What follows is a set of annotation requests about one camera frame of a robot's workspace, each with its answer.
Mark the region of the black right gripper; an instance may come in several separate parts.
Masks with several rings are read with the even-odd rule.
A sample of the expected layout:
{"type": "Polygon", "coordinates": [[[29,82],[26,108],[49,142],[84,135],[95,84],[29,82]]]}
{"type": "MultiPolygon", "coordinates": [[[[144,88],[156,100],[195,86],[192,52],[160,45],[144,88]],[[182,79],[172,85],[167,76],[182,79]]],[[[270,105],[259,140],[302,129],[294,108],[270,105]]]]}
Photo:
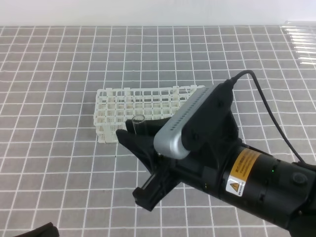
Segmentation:
{"type": "Polygon", "coordinates": [[[135,134],[132,119],[125,122],[126,130],[118,129],[118,142],[131,151],[150,172],[142,187],[133,191],[138,206],[152,211],[179,183],[219,197],[224,181],[240,151],[237,123],[228,113],[219,128],[196,152],[184,159],[159,155],[154,149],[155,134],[171,119],[146,120],[147,134],[135,134]]]}

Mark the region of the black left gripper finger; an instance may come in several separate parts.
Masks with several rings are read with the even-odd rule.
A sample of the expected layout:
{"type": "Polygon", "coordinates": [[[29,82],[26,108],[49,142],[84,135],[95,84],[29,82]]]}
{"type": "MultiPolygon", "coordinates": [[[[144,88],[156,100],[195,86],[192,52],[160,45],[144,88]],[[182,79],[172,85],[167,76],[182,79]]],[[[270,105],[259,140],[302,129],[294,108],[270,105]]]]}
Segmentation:
{"type": "Polygon", "coordinates": [[[59,237],[59,231],[52,222],[49,222],[32,231],[17,235],[15,237],[59,237]]]}

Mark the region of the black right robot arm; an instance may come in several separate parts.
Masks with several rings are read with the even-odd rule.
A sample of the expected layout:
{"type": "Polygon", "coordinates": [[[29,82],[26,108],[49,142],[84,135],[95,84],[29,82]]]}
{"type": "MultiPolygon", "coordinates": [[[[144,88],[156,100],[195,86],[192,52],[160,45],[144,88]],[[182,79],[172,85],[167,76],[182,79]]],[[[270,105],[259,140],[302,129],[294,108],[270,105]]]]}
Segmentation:
{"type": "Polygon", "coordinates": [[[138,206],[151,211],[178,184],[185,183],[289,231],[293,237],[316,234],[316,168],[288,163],[246,145],[228,113],[196,152],[184,159],[160,155],[154,136],[167,119],[145,122],[135,131],[131,120],[116,135],[150,172],[133,191],[138,206]]]}

